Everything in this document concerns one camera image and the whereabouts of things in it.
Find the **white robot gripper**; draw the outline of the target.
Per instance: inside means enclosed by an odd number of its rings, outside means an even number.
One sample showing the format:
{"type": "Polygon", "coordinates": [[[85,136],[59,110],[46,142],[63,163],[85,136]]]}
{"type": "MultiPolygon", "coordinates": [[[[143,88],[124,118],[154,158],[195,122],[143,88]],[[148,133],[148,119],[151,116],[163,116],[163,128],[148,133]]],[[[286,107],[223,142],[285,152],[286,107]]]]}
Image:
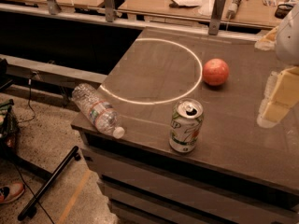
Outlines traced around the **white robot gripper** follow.
{"type": "Polygon", "coordinates": [[[299,102],[299,5],[295,5],[279,27],[265,34],[254,47],[265,51],[275,49],[282,62],[296,65],[279,73],[272,72],[267,79],[257,123],[263,128],[273,128],[299,102]]]}

